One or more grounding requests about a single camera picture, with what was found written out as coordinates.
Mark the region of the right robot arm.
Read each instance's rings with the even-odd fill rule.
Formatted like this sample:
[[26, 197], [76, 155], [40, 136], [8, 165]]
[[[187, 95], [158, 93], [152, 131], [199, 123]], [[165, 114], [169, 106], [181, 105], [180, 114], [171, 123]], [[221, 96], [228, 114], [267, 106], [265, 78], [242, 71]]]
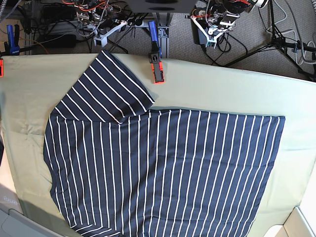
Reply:
[[123, 0], [64, 0], [62, 3], [76, 10], [76, 32], [84, 38], [100, 35], [131, 16]]

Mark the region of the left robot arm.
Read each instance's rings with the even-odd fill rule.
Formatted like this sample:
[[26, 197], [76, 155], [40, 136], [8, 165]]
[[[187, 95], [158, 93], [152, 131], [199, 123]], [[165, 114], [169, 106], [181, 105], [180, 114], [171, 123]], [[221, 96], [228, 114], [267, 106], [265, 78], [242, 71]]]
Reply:
[[231, 31], [243, 12], [255, 6], [263, 8], [267, 3], [267, 0], [207, 0], [205, 7], [192, 10], [190, 19], [204, 36], [213, 40]]

